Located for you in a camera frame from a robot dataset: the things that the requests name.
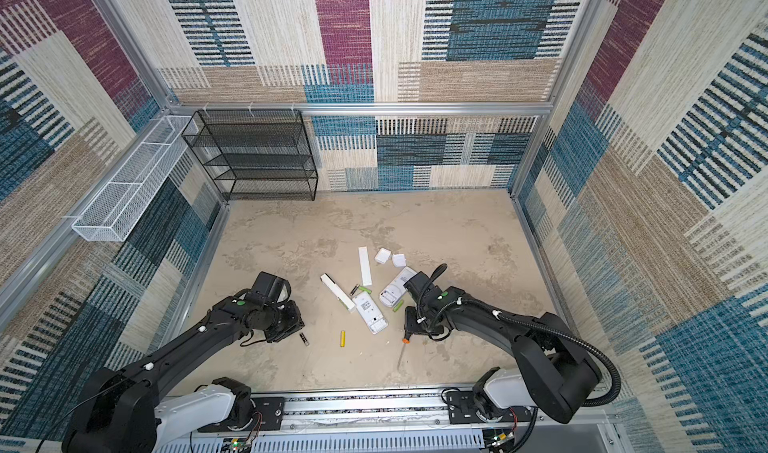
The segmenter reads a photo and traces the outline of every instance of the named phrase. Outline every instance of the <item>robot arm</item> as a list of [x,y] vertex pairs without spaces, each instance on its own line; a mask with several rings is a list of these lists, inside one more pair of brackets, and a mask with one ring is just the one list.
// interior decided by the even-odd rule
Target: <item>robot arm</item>
[[[200,322],[156,352],[119,371],[96,371],[78,400],[94,398],[74,410],[62,451],[149,452],[160,446],[159,440],[176,438],[178,435],[167,436],[178,427],[168,430],[164,424],[170,419],[163,412],[170,409],[155,410],[160,400],[214,353],[254,329],[264,331],[267,343],[279,342],[302,329],[299,309],[289,298],[287,281],[261,272],[252,288],[222,299]],[[221,379],[206,390],[198,396],[207,399],[209,409],[224,411],[234,424],[250,419],[250,389],[244,385]],[[183,397],[187,403],[201,401],[195,395],[187,397]],[[203,417],[202,424],[182,434],[216,421],[210,414]]]
[[[406,288],[416,308],[406,308],[406,338],[435,338],[453,329],[466,331],[493,343],[517,360],[528,394],[510,396],[517,381],[507,372],[489,371],[473,390],[481,418],[497,419],[520,401],[534,403],[552,419],[567,423],[581,406],[605,405],[620,390],[620,377],[610,360],[592,345],[572,336],[556,315],[541,318],[495,309],[454,286],[444,292],[434,285],[444,271],[432,277],[423,272]],[[304,326],[290,285],[261,272],[254,286],[227,296],[206,316],[156,352],[119,371],[100,369],[85,383],[74,409],[62,451],[64,453],[149,453],[165,442],[211,422],[236,428],[253,418],[250,388],[218,379],[205,390],[160,403],[186,375],[215,352],[242,339],[255,329],[264,331],[268,343],[279,342]],[[546,355],[544,351],[553,350]],[[612,385],[599,399],[587,399],[600,382],[600,369],[590,355],[608,369]]]
[[[419,272],[406,283],[416,302],[416,307],[406,308],[406,341],[414,334],[440,341],[456,329],[498,346],[514,357],[533,404],[561,423],[568,423],[581,406],[606,405],[616,399],[618,370],[600,350],[575,337],[560,317],[516,315],[455,286],[443,291],[433,282],[445,269],[445,264],[439,266],[432,277]],[[598,399],[588,399],[602,378],[590,354],[605,364],[611,377],[610,390]],[[508,400],[506,391],[512,381],[508,372],[494,369],[478,382],[474,402],[481,418],[499,418],[509,406],[521,404]]]

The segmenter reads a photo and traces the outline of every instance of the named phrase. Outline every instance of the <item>concrete floor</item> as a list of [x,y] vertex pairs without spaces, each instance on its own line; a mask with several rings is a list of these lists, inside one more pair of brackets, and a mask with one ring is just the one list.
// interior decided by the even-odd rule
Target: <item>concrete floor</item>
[[[358,247],[367,246],[373,297],[389,326],[372,335],[320,282],[328,273],[345,291],[360,283]],[[544,281],[504,190],[444,190],[402,194],[318,194],[314,202],[233,202],[187,327],[219,299],[253,284],[260,271],[288,279],[310,341],[295,334],[280,343],[217,352],[174,390],[229,376],[254,391],[438,385],[474,382],[514,360],[474,335],[454,332],[445,342],[414,336],[402,343],[405,308],[393,313],[379,292],[398,274],[390,260],[373,261],[384,247],[404,253],[427,275],[448,264],[436,282],[456,285],[515,313],[554,312]],[[406,305],[413,302],[406,295]],[[346,331],[346,346],[339,345]]]

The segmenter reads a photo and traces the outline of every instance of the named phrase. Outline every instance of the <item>white cube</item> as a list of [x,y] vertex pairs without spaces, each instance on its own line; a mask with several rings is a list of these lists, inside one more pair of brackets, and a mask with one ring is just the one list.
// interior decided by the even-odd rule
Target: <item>white cube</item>
[[406,256],[398,253],[397,255],[392,255],[392,263],[395,264],[395,266],[406,266]]
[[376,260],[377,263],[384,264],[389,259],[389,255],[391,255],[392,252],[389,251],[387,248],[381,248],[379,250],[379,253],[376,254],[376,256],[373,257],[374,260]]

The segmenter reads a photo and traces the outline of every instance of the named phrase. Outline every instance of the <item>white mesh basket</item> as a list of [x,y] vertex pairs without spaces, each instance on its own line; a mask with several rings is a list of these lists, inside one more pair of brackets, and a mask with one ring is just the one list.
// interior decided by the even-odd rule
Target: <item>white mesh basket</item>
[[187,149],[180,133],[189,120],[163,117],[85,207],[72,229],[87,241],[125,241]]

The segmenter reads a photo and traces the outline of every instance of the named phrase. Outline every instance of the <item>white rectangular object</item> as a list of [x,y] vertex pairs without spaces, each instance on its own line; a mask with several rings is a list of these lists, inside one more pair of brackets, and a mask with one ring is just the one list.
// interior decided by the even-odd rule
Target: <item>white rectangular object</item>
[[382,311],[373,303],[373,299],[367,292],[355,295],[353,300],[355,305],[357,305],[357,311],[360,313],[363,321],[366,322],[366,325],[368,325],[371,333],[375,335],[389,325],[384,315],[382,315]]
[[350,297],[344,293],[344,290],[342,290],[339,285],[333,283],[333,280],[330,276],[323,273],[320,279],[328,287],[328,289],[331,290],[331,293],[336,295],[336,298],[340,299],[341,303],[344,303],[344,306],[346,306],[348,310],[351,311],[355,308],[355,304],[350,300]]
[[397,255],[392,255],[392,264],[395,266],[399,266],[402,268],[403,266],[406,266],[406,256],[402,253],[398,253]]
[[408,268],[408,266],[403,268],[397,277],[379,294],[379,299],[382,303],[390,308],[396,305],[398,300],[406,294],[406,282],[414,275],[416,275],[416,272]]
[[377,263],[384,264],[389,259],[389,255],[391,255],[392,252],[389,251],[387,248],[381,248],[379,250],[379,253],[376,254],[376,256],[373,257],[374,260],[376,260]]
[[368,247],[360,247],[357,249],[360,254],[360,275],[362,276],[362,285],[373,285],[371,280],[371,264],[368,263]]

